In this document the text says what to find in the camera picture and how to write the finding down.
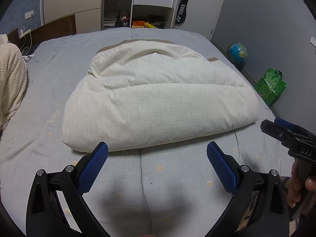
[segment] green shopping bag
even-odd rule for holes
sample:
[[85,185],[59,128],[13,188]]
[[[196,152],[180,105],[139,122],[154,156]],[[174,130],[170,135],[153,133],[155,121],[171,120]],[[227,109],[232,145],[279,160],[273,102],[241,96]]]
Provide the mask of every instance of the green shopping bag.
[[282,72],[279,70],[268,69],[264,76],[255,85],[255,90],[270,106],[285,89],[286,83],[282,81]]

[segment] power strip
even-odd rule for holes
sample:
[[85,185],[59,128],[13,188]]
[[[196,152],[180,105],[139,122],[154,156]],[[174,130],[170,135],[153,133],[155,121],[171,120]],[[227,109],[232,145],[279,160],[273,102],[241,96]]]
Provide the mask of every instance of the power strip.
[[21,39],[23,36],[27,35],[27,34],[30,33],[30,32],[31,32],[30,29],[27,30],[27,31],[25,31],[23,34],[21,34],[21,35],[19,36],[19,39]]

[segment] folded comforter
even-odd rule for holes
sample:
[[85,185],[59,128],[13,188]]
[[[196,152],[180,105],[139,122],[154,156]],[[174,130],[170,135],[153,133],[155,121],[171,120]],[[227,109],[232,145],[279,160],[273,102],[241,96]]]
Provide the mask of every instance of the folded comforter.
[[136,41],[98,53],[69,97],[63,142],[92,152],[221,133],[259,119],[254,90],[231,68],[176,44]]

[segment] door frame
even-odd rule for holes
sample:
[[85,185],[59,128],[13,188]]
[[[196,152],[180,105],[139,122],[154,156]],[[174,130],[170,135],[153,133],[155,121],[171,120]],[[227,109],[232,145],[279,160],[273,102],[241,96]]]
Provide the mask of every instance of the door frame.
[[40,14],[40,22],[41,22],[41,25],[44,26],[45,24],[45,21],[44,21],[44,8],[43,8],[43,1],[44,0],[39,0],[39,14]]
[[224,1],[224,0],[221,0],[221,4],[220,4],[220,6],[219,6],[219,9],[218,9],[218,12],[217,12],[217,15],[216,15],[216,19],[215,19],[215,22],[214,22],[214,25],[213,25],[213,28],[212,28],[211,35],[210,35],[210,37],[209,37],[209,40],[212,39],[212,36],[213,36],[213,34],[214,34],[215,27],[216,27],[216,24],[217,24],[217,21],[218,21],[218,17],[219,17],[219,14],[220,14],[220,12],[221,12],[221,9],[222,9],[223,1]]

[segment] blue wall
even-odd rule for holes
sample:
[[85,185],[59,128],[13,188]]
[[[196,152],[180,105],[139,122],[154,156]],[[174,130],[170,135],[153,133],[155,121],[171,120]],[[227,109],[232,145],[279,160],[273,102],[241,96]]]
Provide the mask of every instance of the blue wall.
[[36,27],[41,26],[40,21],[40,0],[13,0],[0,21],[0,34],[8,34],[15,28],[20,30],[22,26],[25,31],[33,30],[34,21],[32,18],[25,19],[25,13],[34,10]]

